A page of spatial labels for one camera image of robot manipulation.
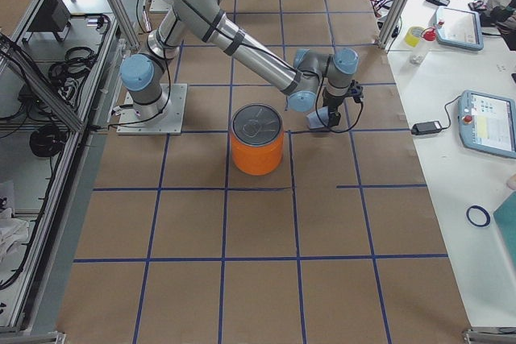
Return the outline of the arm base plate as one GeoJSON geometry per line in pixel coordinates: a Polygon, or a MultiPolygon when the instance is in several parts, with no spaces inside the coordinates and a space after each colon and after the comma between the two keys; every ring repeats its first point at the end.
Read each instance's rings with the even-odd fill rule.
{"type": "Polygon", "coordinates": [[[126,92],[124,109],[117,126],[118,135],[180,135],[182,131],[187,84],[161,83],[160,98],[150,105],[133,102],[130,92],[126,92]]]}

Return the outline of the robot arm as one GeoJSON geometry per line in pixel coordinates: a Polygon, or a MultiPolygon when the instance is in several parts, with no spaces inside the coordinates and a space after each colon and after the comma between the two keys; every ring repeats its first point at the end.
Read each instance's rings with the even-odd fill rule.
{"type": "Polygon", "coordinates": [[[122,83],[141,122],[159,120],[166,114],[170,96],[160,79],[177,55],[186,31],[215,45],[279,89],[290,110],[312,110],[321,98],[322,108],[315,112],[320,127],[339,125],[339,107],[345,99],[362,102],[363,89],[353,78],[359,62],[354,50],[323,54],[300,49],[293,64],[287,64],[233,23],[220,6],[222,0],[171,1],[170,11],[148,35],[145,47],[126,58],[120,68],[122,83]]]}

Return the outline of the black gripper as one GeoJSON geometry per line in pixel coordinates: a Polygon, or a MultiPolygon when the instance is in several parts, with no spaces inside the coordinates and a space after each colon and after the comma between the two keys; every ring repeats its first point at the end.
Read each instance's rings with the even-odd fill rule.
{"type": "Polygon", "coordinates": [[[341,113],[338,108],[343,104],[344,96],[334,96],[329,92],[323,93],[323,105],[328,109],[328,126],[338,126],[341,113]]]}

